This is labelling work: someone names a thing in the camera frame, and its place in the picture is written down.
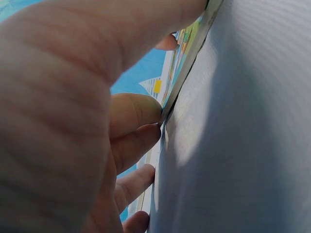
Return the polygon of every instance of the colorful illustration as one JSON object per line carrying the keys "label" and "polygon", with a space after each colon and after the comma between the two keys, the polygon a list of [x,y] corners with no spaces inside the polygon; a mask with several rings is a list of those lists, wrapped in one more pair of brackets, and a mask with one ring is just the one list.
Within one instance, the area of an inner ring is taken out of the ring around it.
{"label": "colorful illustration", "polygon": [[172,55],[169,75],[168,75],[166,85],[165,85],[165,93],[161,101],[161,104],[163,107],[165,107],[167,99],[170,96],[170,93],[178,78],[180,70],[193,45],[193,41],[195,39],[195,36],[198,33],[201,20],[202,20],[202,17],[198,18],[189,27],[176,33],[176,39],[178,41],[179,48],[175,50]]}

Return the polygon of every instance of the hand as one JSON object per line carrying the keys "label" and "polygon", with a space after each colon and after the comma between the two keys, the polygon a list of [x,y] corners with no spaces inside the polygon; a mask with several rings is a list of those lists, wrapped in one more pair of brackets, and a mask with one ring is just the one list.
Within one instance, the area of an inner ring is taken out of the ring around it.
{"label": "hand", "polygon": [[150,166],[116,182],[159,138],[160,106],[110,86],[206,0],[47,0],[0,25],[2,229],[144,232],[119,213],[153,181]]}

